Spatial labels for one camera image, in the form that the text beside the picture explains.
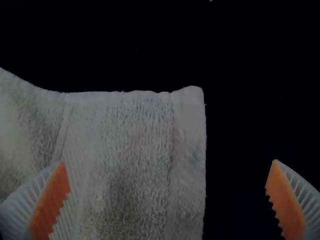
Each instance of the white towel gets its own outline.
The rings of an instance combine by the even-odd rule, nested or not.
[[[199,87],[59,93],[0,68],[0,203],[58,159],[71,193],[51,239],[202,239]]]

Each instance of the towel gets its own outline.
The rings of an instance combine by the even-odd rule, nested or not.
[[[202,239],[201,88],[60,93],[0,68],[0,203],[57,161],[71,193],[50,239]]]

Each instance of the black background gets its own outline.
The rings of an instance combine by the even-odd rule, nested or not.
[[[297,16],[3,1],[0,67],[47,90],[204,91],[203,239],[283,239],[265,196],[273,159],[320,189],[315,31]]]

